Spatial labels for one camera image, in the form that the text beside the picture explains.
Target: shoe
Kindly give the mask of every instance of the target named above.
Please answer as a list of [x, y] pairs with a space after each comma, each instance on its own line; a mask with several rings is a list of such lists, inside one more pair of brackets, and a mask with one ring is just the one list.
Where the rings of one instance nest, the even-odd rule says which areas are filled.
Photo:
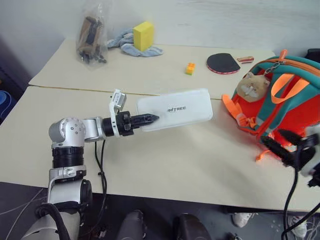
[[255, 213], [238, 212], [232, 215], [232, 220], [237, 227], [243, 228], [254, 215]]
[[[288, 216], [288, 225], [292, 226], [303, 218], [303, 216]], [[298, 238], [304, 238], [307, 235], [307, 222], [303, 222], [291, 230]]]

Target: plush keychain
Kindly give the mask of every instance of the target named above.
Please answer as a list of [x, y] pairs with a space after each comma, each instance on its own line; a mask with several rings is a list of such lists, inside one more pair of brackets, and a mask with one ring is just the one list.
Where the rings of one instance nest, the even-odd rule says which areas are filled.
[[248, 72], [236, 87], [236, 93], [249, 103], [262, 99], [270, 85], [264, 75], [254, 75]]

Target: beige table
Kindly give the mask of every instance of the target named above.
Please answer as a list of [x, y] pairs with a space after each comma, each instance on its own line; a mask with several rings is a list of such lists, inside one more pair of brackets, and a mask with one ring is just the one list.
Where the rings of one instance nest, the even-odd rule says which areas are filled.
[[[0, 181], [47, 187], [52, 166], [49, 126], [64, 117], [108, 117], [110, 93], [28, 87], [0, 126]], [[141, 96], [128, 95], [124, 110], [136, 114]], [[104, 153], [108, 193], [281, 210], [294, 170], [276, 159], [254, 161], [254, 137], [237, 129], [220, 100], [214, 119], [183, 127], [110, 137]], [[87, 176], [101, 193], [94, 144], [84, 149]], [[290, 210], [309, 211], [319, 188], [300, 177]]]
[[[273, 57], [266, 50], [156, 45], [164, 54], [156, 57], [133, 57], [118, 48], [109, 51], [108, 63], [95, 70], [78, 61], [74, 40], [65, 40], [30, 85], [158, 95], [187, 89], [207, 88], [212, 99], [232, 95], [238, 82], [258, 63]], [[206, 66], [212, 54], [230, 53], [234, 58], [254, 56], [253, 63], [239, 64], [239, 72], [220, 75]], [[188, 63], [195, 63], [192, 76], [185, 74]]]

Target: black cable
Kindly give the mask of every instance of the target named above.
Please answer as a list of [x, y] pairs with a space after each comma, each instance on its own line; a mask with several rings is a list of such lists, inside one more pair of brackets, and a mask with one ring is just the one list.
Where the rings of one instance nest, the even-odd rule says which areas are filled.
[[[299, 159], [300, 159], [300, 153], [301, 153], [302, 147], [301, 146], [297, 146], [296, 149], [296, 153], [295, 153], [295, 159], [294, 159], [294, 180], [293, 180], [293, 184], [291, 187], [291, 190], [288, 194], [288, 197], [286, 198], [285, 201], [285, 205], [284, 205], [284, 209], [283, 209], [283, 231], [285, 232], [287, 229], [287, 218], [288, 218], [288, 207], [289, 207], [289, 203], [290, 200], [292, 198], [292, 195], [295, 192], [297, 183], [298, 183], [298, 169], [299, 169]], [[285, 240], [288, 240], [288, 236], [287, 234], [284, 235], [285, 236]]]
[[49, 214], [53, 218], [56, 224], [56, 228], [59, 234], [59, 239], [70, 240], [70, 236], [66, 228], [66, 225], [64, 224], [64, 221], [60, 215], [60, 212], [55, 205], [51, 203], [43, 203], [36, 208], [36, 214], [40, 218]]
[[102, 143], [102, 148], [101, 148], [101, 159], [99, 161], [98, 159], [98, 154], [97, 154], [97, 142], [94, 142], [94, 156], [95, 156], [95, 161], [98, 164], [98, 167], [100, 169], [100, 172], [98, 173], [101, 176], [101, 184], [102, 184], [102, 195], [103, 195], [103, 199], [102, 199], [102, 204], [101, 204], [101, 209], [100, 212], [98, 214], [98, 218], [97, 221], [95, 223], [95, 225], [85, 234], [81, 235], [80, 238], [89, 235], [92, 233], [93, 230], [95, 230], [97, 228], [97, 226], [100, 224], [100, 221], [105, 213], [105, 208], [106, 208], [106, 199], [107, 199], [107, 178], [104, 172], [104, 150], [105, 150], [105, 144], [106, 144], [106, 140], [103, 140]]
[[318, 211], [318, 209], [320, 209], [320, 202], [318, 203], [317, 206], [314, 207], [314, 209], [308, 212], [303, 218], [301, 218], [295, 224], [293, 224], [292, 226], [288, 227], [285, 231], [283, 231], [281, 234], [281, 239], [282, 240], [284, 239], [284, 236], [287, 234], [287, 232], [291, 231], [292, 229], [302, 224], [304, 221], [308, 220], [313, 214], [315, 214]]

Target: clear plastic bag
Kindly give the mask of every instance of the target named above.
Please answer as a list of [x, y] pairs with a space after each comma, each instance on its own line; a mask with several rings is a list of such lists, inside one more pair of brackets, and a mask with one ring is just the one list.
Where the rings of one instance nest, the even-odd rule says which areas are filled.
[[79, 59], [95, 67], [107, 63], [107, 1], [86, 0], [83, 22], [76, 42]]

